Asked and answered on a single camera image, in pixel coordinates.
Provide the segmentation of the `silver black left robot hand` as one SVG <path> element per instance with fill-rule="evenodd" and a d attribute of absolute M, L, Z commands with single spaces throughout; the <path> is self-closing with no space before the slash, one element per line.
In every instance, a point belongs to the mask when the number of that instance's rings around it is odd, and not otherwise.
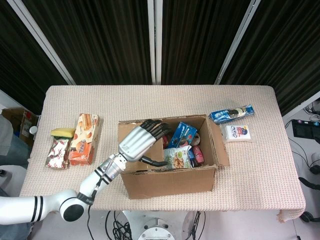
<path fill-rule="evenodd" d="M 164 167 L 166 161 L 155 161 L 145 156 L 145 153 L 159 139 L 171 132 L 168 123 L 161 120 L 147 119 L 141 125 L 136 126 L 119 144 L 118 152 L 128 162 L 142 162 L 153 167 Z"/>

